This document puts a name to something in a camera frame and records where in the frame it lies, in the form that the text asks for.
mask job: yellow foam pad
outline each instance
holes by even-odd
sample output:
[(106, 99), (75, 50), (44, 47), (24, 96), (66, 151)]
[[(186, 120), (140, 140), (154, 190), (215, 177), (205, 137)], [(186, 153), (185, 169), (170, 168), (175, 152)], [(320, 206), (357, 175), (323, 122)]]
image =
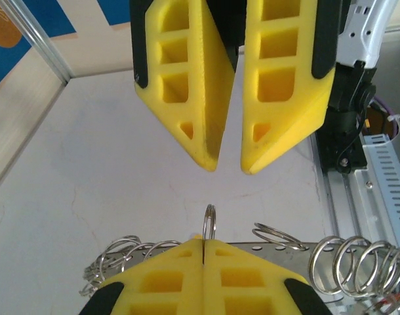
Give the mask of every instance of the yellow foam pad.
[(320, 128), (334, 69), (311, 73), (318, 0), (247, 2), (241, 168), (254, 174)]
[(204, 314), (302, 314), (284, 281), (303, 277), (217, 240), (206, 242), (205, 257)]
[(203, 314), (203, 246), (190, 240), (107, 279), (123, 283), (111, 315)]
[(145, 15), (149, 84), (136, 92), (201, 167), (216, 169), (234, 70), (206, 0), (155, 0)]

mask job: white table surface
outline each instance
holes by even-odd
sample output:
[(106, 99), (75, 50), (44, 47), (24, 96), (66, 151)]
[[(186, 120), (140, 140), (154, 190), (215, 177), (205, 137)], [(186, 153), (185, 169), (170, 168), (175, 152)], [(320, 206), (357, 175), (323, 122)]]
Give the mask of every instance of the white table surface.
[(0, 315), (77, 314), (83, 269), (110, 241), (187, 240), (208, 203), (226, 242), (257, 240), (256, 221), (325, 236), (309, 139), (257, 175), (241, 172), (242, 67), (215, 173), (138, 100), (132, 72), (72, 79), (0, 185)]

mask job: screw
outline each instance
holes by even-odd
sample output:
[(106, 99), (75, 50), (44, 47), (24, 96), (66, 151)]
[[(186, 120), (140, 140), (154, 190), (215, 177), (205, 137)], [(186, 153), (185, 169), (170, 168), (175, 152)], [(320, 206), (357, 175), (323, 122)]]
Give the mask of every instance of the screw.
[(342, 160), (340, 161), (340, 165), (341, 165), (342, 167), (346, 167), (347, 165), (349, 165), (349, 160), (346, 159), (346, 158), (342, 159)]

